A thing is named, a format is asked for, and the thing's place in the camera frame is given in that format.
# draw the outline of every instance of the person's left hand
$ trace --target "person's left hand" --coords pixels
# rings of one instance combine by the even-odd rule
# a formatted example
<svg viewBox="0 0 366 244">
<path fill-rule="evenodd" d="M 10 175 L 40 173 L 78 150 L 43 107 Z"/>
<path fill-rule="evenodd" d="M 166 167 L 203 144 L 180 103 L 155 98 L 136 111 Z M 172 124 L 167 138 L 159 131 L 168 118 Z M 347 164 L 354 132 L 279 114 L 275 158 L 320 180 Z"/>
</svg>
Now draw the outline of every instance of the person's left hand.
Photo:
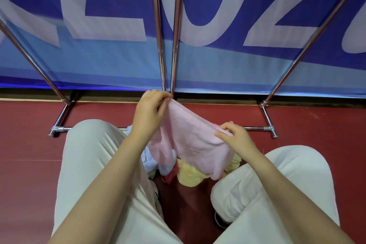
<svg viewBox="0 0 366 244">
<path fill-rule="evenodd" d="M 155 89 L 146 91 L 137 103 L 131 134 L 133 133 L 139 138 L 142 137 L 146 142 L 150 141 L 161 124 L 165 110 L 172 97 L 166 91 Z"/>
</svg>

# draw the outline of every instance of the hand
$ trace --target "hand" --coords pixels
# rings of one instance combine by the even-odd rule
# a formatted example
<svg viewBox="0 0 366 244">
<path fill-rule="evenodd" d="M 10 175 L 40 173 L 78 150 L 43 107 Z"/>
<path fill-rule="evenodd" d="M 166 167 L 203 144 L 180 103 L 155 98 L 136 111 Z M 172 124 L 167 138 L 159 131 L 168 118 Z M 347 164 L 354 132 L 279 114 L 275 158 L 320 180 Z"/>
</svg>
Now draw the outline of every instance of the hand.
<svg viewBox="0 0 366 244">
<path fill-rule="evenodd" d="M 148 90 L 137 103 L 131 134 L 147 143 L 161 124 L 170 98 L 169 92 Z"/>
<path fill-rule="evenodd" d="M 260 153 L 248 131 L 242 126 L 226 122 L 220 128 L 230 131 L 233 136 L 228 136 L 220 131 L 216 131 L 215 136 L 227 143 L 246 162 L 249 163 L 252 155 Z"/>
</svg>

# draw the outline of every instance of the leg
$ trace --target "leg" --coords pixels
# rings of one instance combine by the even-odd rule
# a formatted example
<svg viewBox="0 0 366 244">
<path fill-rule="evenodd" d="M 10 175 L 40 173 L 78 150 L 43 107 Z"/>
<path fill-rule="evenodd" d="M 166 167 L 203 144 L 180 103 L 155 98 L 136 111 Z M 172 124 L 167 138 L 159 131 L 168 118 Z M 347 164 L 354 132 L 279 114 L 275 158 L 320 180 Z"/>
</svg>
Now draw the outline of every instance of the leg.
<svg viewBox="0 0 366 244">
<path fill-rule="evenodd" d="M 67 133 L 52 234 L 125 137 L 118 128 L 101 120 L 82 121 Z M 181 243 L 156 211 L 154 195 L 140 162 L 110 243 Z"/>
<path fill-rule="evenodd" d="M 323 156 L 301 145 L 266 154 L 274 165 L 339 225 L 332 174 Z M 217 213 L 232 224 L 215 243 L 292 243 L 261 182 L 249 164 L 236 169 L 212 189 Z"/>
</svg>

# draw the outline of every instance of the person's left arm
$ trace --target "person's left arm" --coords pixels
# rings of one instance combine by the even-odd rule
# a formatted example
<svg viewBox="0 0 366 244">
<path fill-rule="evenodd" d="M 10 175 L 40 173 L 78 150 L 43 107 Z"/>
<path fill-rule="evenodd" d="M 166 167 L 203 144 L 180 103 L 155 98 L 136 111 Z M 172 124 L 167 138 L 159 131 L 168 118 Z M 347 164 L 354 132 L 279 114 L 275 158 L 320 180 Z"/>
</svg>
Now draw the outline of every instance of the person's left arm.
<svg viewBox="0 0 366 244">
<path fill-rule="evenodd" d="M 136 106 L 132 131 L 93 180 L 49 244 L 108 243 L 147 143 L 158 129 L 171 94 L 147 91 Z"/>
</svg>

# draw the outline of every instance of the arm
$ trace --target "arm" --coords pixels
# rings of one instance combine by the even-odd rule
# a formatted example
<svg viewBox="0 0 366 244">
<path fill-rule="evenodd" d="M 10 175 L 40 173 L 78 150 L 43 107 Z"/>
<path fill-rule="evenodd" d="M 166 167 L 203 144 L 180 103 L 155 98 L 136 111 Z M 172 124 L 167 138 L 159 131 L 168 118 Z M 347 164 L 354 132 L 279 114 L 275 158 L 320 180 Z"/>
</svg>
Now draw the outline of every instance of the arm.
<svg viewBox="0 0 366 244">
<path fill-rule="evenodd" d="M 228 129 L 233 136 L 220 132 L 215 135 L 229 144 L 253 168 L 295 244 L 354 243 L 327 214 L 258 151 L 244 128 L 231 123 L 225 123 L 221 128 Z"/>
<path fill-rule="evenodd" d="M 171 95 L 147 91 L 136 107 L 133 127 L 112 159 L 85 190 L 49 244 L 108 243 L 147 143 L 164 116 Z"/>
</svg>

